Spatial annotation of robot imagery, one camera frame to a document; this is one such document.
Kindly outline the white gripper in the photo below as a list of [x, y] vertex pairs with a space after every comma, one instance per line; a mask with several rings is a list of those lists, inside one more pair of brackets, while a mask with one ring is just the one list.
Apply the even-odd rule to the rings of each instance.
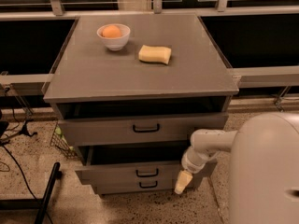
[[184, 170], [178, 173], [174, 192], [181, 194], [192, 181], [192, 174], [199, 173], [217, 155], [218, 152], [207, 154], [196, 152], [193, 147], [188, 147], [181, 159], [181, 165]]

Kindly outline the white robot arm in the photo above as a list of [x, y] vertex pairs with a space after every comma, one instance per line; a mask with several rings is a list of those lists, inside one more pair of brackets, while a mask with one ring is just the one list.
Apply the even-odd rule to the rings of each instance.
[[175, 193], [229, 152], [229, 223], [299, 224], [299, 115], [265, 113], [237, 131], [197, 130], [181, 160]]

